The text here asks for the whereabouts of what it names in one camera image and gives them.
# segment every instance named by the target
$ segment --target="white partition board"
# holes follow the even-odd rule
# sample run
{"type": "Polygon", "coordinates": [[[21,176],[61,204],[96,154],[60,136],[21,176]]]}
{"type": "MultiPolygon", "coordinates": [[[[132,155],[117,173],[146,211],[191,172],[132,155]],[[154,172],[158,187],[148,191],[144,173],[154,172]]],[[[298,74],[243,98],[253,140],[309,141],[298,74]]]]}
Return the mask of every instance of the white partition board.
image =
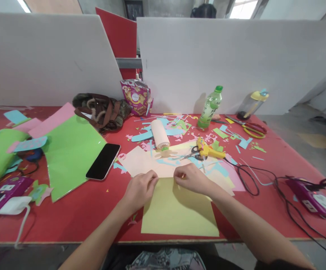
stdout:
{"type": "Polygon", "coordinates": [[[78,93],[123,98],[97,15],[0,13],[0,105],[60,106],[78,93]]]}
{"type": "Polygon", "coordinates": [[[223,85],[218,113],[266,88],[257,114],[284,114],[326,75],[326,21],[138,18],[143,78],[155,113],[201,113],[223,85]]]}

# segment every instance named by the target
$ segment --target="concrete floor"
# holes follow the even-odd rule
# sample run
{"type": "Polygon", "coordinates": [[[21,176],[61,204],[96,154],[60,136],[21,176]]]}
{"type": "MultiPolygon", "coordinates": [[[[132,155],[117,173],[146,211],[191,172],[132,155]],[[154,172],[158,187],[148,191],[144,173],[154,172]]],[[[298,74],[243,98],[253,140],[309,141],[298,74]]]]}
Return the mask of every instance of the concrete floor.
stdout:
{"type": "MultiPolygon", "coordinates": [[[[312,163],[326,176],[326,149],[313,148],[297,133],[315,133],[326,136],[326,125],[309,121],[319,112],[306,105],[296,106],[285,115],[265,115],[260,118],[281,136],[288,144],[312,163]]],[[[315,265],[317,269],[326,269],[326,252],[312,241],[298,241],[294,244],[315,265]]],[[[56,270],[77,247],[77,245],[30,246],[23,250],[0,247],[0,269],[56,270]]],[[[232,261],[243,269],[254,269],[256,260],[245,244],[215,244],[218,255],[232,261]]]]}

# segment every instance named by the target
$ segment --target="smartphone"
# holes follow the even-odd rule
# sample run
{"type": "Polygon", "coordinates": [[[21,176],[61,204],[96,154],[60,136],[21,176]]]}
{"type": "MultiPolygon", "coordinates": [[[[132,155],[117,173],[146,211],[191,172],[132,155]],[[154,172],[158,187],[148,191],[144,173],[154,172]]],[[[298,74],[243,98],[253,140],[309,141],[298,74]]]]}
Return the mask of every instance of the smartphone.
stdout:
{"type": "Polygon", "coordinates": [[[107,177],[120,149],[121,146],[118,144],[106,144],[85,177],[100,181],[104,180],[107,177]]]}

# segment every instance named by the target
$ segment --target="black hair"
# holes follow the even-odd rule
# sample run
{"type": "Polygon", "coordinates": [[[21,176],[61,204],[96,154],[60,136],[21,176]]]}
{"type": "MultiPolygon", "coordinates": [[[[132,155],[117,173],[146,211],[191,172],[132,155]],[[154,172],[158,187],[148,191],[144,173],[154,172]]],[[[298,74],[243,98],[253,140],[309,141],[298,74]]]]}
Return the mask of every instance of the black hair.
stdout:
{"type": "Polygon", "coordinates": [[[212,4],[201,4],[199,7],[192,9],[191,18],[212,18],[215,19],[217,14],[216,8],[212,4]]]}

